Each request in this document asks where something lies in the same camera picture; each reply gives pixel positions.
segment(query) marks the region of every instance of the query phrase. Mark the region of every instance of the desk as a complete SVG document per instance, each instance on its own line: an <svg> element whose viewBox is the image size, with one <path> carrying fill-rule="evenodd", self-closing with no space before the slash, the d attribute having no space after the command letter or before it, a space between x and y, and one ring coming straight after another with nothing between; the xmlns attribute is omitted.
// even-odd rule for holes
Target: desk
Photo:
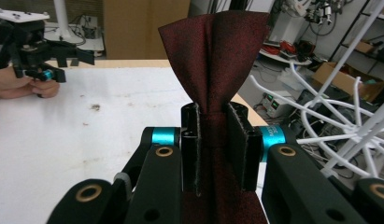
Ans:
<svg viewBox="0 0 384 224"><path fill-rule="evenodd" d="M145 127L180 126L191 99L168 61L96 64L67 68L54 98L0 101L0 223L45 223L78 182L112 182Z"/></svg>

